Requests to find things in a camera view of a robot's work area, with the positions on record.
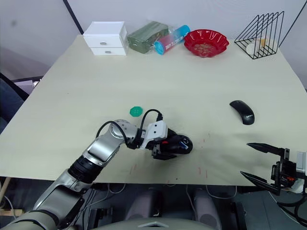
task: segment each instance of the white drawer box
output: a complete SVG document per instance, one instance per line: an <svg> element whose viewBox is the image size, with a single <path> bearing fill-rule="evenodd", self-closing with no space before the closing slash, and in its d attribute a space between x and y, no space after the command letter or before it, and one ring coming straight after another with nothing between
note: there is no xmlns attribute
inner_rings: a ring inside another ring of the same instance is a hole
<svg viewBox="0 0 307 230"><path fill-rule="evenodd" d="M92 22L83 37L90 48L123 47L127 31L124 22Z"/></svg>
<svg viewBox="0 0 307 230"><path fill-rule="evenodd" d="M124 48L91 48L94 55L126 55Z"/></svg>

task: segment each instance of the green bottle cap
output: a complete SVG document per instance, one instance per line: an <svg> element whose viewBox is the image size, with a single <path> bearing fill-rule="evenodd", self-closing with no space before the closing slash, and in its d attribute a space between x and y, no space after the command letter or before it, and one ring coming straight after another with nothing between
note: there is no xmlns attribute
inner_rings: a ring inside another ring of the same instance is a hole
<svg viewBox="0 0 307 230"><path fill-rule="evenodd" d="M142 113L143 113L143 109L139 106L135 106L130 109L130 115L133 117L141 116Z"/></svg>

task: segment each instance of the drawer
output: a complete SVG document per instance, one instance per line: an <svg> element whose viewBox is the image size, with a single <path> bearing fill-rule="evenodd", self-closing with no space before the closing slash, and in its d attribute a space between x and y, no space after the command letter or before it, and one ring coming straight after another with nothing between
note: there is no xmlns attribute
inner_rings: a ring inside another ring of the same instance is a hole
<svg viewBox="0 0 307 230"><path fill-rule="evenodd" d="M126 55L124 48L91 48L94 55Z"/></svg>
<svg viewBox="0 0 307 230"><path fill-rule="evenodd" d="M120 36L84 36L88 47L123 47Z"/></svg>

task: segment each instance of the white wall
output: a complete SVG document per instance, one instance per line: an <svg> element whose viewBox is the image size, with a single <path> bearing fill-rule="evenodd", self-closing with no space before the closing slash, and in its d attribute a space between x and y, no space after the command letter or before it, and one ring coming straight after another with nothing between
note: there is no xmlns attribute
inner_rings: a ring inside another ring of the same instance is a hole
<svg viewBox="0 0 307 230"><path fill-rule="evenodd" d="M44 75L79 34L62 0L0 0L0 70Z"/></svg>
<svg viewBox="0 0 307 230"><path fill-rule="evenodd" d="M234 39L257 14L285 11L282 37L305 0L70 0L82 28L125 21L129 32L156 20L208 28ZM307 88L307 9L282 51ZM62 0L0 0L0 71L11 79L44 75L79 34Z"/></svg>

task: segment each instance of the blue bottle cap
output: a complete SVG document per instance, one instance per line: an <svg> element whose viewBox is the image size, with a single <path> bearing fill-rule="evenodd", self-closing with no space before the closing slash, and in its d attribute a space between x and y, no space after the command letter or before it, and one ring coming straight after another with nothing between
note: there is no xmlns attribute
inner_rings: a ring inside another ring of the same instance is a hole
<svg viewBox="0 0 307 230"><path fill-rule="evenodd" d="M165 50L161 42L157 41L154 43L154 48L158 54L163 55Z"/></svg>

